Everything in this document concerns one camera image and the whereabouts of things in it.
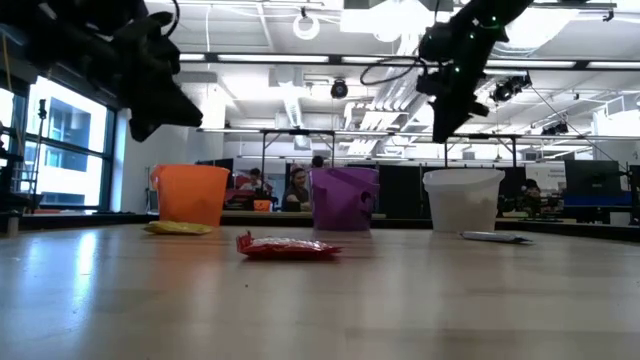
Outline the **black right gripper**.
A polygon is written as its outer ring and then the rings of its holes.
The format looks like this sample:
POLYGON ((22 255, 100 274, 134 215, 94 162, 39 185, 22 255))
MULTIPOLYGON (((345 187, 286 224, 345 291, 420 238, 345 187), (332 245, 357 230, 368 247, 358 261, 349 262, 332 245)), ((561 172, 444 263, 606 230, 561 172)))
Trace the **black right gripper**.
POLYGON ((434 142, 447 141, 474 115, 488 116, 489 108, 477 102, 473 92, 499 39, 499 29, 471 30, 454 43, 451 63, 445 66, 446 80, 439 72, 418 76, 417 91, 432 97, 428 103, 434 114, 434 142))

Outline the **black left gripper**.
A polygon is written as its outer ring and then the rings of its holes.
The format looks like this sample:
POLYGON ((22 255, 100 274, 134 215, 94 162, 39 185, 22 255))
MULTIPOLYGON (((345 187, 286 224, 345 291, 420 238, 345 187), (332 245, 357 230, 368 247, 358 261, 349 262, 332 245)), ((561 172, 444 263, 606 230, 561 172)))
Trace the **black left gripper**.
POLYGON ((199 127, 203 113, 173 84, 173 59, 150 54, 92 56, 89 82, 131 110, 131 137, 144 142, 163 125, 199 127))

